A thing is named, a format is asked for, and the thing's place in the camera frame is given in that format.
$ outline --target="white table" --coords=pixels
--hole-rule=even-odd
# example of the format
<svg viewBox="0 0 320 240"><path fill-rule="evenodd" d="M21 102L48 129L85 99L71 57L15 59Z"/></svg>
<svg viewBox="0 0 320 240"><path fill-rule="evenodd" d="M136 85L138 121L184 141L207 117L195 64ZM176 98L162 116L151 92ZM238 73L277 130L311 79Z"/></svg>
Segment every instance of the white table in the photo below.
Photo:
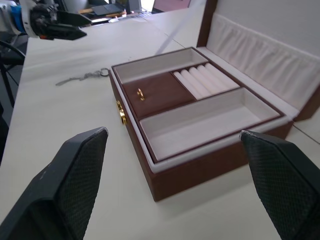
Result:
<svg viewBox="0 0 320 240"><path fill-rule="evenodd" d="M76 41L29 41L0 167L0 222L65 140L106 126L100 188L85 239L280 239L248 166L155 203L121 125L109 78L55 86L69 77L152 56L183 14L181 10L86 28L88 36ZM195 46L198 17L166 51ZM288 140L320 166L319 145L295 128Z"/></svg>

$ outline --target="gold latch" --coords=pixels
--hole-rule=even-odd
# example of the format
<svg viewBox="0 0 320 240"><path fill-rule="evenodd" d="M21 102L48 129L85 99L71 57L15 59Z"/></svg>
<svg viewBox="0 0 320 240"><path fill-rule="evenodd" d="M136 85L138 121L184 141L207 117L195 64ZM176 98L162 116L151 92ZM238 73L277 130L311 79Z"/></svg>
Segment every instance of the gold latch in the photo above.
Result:
<svg viewBox="0 0 320 240"><path fill-rule="evenodd" d="M118 108L122 124L126 125L127 124L127 118L126 118L126 115L125 115L125 111L121 106L120 101L116 101L116 106Z"/></svg>
<svg viewBox="0 0 320 240"><path fill-rule="evenodd" d="M144 101L145 100L145 96L144 94L142 93L141 89L138 88L138 91L136 92L136 94L138 94L138 96L140 97L140 100L141 101Z"/></svg>

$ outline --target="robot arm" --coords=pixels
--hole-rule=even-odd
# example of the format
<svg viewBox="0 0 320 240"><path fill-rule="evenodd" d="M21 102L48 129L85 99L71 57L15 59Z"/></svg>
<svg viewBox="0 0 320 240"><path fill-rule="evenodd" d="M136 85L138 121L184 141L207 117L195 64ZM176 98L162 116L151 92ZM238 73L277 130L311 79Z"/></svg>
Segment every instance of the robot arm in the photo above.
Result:
<svg viewBox="0 0 320 240"><path fill-rule="evenodd" d="M80 14L59 11L58 4L37 0L0 0L0 32L26 33L31 38L76 40L87 34L79 29L91 21Z"/></svg>

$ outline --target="compartment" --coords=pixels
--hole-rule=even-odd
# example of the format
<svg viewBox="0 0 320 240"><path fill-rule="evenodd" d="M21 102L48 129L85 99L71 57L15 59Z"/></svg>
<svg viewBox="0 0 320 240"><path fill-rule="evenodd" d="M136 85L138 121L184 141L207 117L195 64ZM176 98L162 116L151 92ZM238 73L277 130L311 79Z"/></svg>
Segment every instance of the compartment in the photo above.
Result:
<svg viewBox="0 0 320 240"><path fill-rule="evenodd" d="M176 108L140 121L158 161L280 117L245 88Z"/></svg>
<svg viewBox="0 0 320 240"><path fill-rule="evenodd" d="M173 75L197 99L208 98L240 86L210 63L174 71Z"/></svg>
<svg viewBox="0 0 320 240"><path fill-rule="evenodd" d="M139 120L196 101L169 72L131 81L122 86ZM137 93L139 89L144 100Z"/></svg>
<svg viewBox="0 0 320 240"><path fill-rule="evenodd" d="M172 70L206 63L208 60L192 48L183 49L113 67L122 84Z"/></svg>

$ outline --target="white ring roll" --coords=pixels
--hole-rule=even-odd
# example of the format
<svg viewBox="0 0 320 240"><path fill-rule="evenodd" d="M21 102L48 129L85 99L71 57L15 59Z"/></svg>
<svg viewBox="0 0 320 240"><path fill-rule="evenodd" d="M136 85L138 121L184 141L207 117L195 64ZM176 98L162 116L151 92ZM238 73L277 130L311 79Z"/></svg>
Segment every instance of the white ring roll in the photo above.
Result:
<svg viewBox="0 0 320 240"><path fill-rule="evenodd" d="M212 84L212 81L202 75L196 68L191 67L189 73L197 79L212 95L221 92L221 90Z"/></svg>
<svg viewBox="0 0 320 240"><path fill-rule="evenodd" d="M208 69L209 72L211 72L214 76L216 76L221 82L229 86L231 89L238 88L239 85L236 84L231 78L224 75L221 71L216 69L214 66L212 66L210 63L207 63L205 65L205 68Z"/></svg>
<svg viewBox="0 0 320 240"><path fill-rule="evenodd" d="M227 91L230 89L229 86L221 82L215 75L213 75L211 72L209 72L204 66L200 65L198 66L198 71L205 76L207 79L211 81L211 84L213 84L216 88L218 88L221 92Z"/></svg>
<svg viewBox="0 0 320 240"><path fill-rule="evenodd" d="M197 92L194 86L192 86L179 72L176 71L173 74L180 81L180 83L182 83L182 85L184 85L185 88L189 90L189 92L195 97L195 99L202 99L201 94Z"/></svg>
<svg viewBox="0 0 320 240"><path fill-rule="evenodd" d="M187 70L182 70L181 75L196 89L198 93L201 94L203 98L206 98L211 95L211 93L197 80L195 79L190 72Z"/></svg>

